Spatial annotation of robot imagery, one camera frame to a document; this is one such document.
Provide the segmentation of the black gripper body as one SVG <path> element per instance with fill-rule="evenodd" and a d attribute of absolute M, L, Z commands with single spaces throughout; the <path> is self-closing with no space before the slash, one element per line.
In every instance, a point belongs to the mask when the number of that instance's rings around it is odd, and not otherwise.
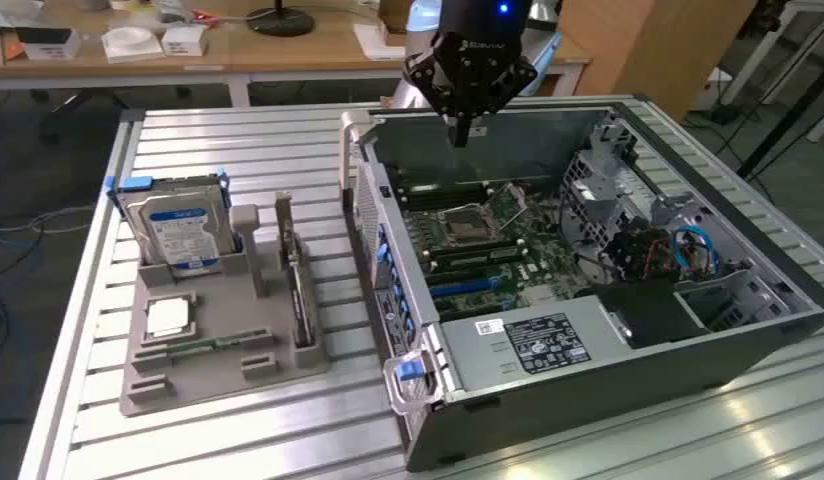
<path fill-rule="evenodd" d="M 511 64 L 523 55 L 524 1 L 445 1 L 433 50 L 460 99 L 460 69 L 473 61 Z"/>

